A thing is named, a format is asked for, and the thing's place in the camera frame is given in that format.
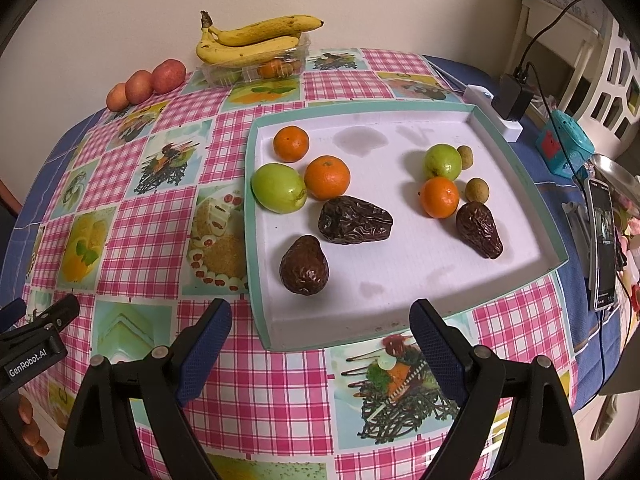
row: red apple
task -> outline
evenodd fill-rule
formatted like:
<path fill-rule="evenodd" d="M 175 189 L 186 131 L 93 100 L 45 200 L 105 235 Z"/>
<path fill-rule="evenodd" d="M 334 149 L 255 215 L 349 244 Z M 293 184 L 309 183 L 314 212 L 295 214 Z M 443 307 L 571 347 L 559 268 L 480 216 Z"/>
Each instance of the red apple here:
<path fill-rule="evenodd" d="M 177 59 L 167 59 L 154 68 L 151 84 L 157 94 L 166 94 L 184 83 L 186 67 Z"/>
<path fill-rule="evenodd" d="M 138 70 L 124 85 L 124 93 L 132 105 L 139 105 L 151 97 L 154 89 L 148 70 Z"/>

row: black power adapter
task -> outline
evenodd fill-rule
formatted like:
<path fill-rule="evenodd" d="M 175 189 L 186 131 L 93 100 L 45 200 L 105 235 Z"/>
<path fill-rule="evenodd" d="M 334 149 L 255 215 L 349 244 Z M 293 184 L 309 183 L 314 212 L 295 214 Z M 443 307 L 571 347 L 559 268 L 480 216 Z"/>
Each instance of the black power adapter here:
<path fill-rule="evenodd" d="M 505 121 L 519 121 L 533 99 L 533 90 L 511 74 L 502 74 L 491 106 Z"/>

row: white tray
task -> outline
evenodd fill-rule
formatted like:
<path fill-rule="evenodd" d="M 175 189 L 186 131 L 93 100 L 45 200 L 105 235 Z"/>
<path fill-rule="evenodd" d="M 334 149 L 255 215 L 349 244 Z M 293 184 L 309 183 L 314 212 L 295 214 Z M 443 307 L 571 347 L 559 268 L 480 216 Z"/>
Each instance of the white tray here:
<path fill-rule="evenodd" d="M 351 170 L 347 194 L 391 213 L 391 236 L 354 246 L 332 244 L 318 232 L 323 202 L 309 198 L 292 214 L 257 205 L 254 171 L 277 162 L 272 140 L 287 124 L 310 137 L 306 156 L 291 164 L 301 174 L 320 155 L 335 155 Z M 455 215 L 428 218 L 418 201 L 425 150 L 439 142 L 466 144 L 474 176 L 490 187 L 491 209 L 504 245 L 497 260 L 463 242 Z M 406 329 L 411 304 L 428 298 L 444 317 L 527 285 L 568 260 L 562 238 L 538 190 L 507 142 L 475 105 L 439 102 L 359 102 L 304 108 L 252 124 L 245 167 L 246 255 L 251 305 L 266 349 L 325 348 Z M 318 237 L 330 277 L 314 296 L 289 292 L 278 269 L 299 236 Z"/>

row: metal bowl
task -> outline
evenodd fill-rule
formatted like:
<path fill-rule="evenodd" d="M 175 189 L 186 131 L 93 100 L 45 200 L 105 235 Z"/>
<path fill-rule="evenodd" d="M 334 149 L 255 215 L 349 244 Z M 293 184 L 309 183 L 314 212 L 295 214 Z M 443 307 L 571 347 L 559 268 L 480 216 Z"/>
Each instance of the metal bowl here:
<path fill-rule="evenodd" d="M 640 183 L 625 168 L 609 157 L 596 153 L 590 161 L 596 168 L 596 176 L 624 196 L 640 210 Z"/>

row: beige wall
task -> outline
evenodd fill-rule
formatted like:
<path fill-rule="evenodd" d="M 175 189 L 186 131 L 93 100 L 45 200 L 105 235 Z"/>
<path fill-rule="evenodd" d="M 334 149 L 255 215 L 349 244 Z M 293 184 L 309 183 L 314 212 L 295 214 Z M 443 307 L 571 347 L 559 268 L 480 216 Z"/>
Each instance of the beige wall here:
<path fill-rule="evenodd" d="M 316 47 L 448 57 L 498 75 L 520 0 L 39 0 L 0 57 L 0 179 L 23 200 L 56 141 L 106 92 L 167 57 L 188 69 L 200 9 L 219 28 L 289 13 L 325 20 Z"/>

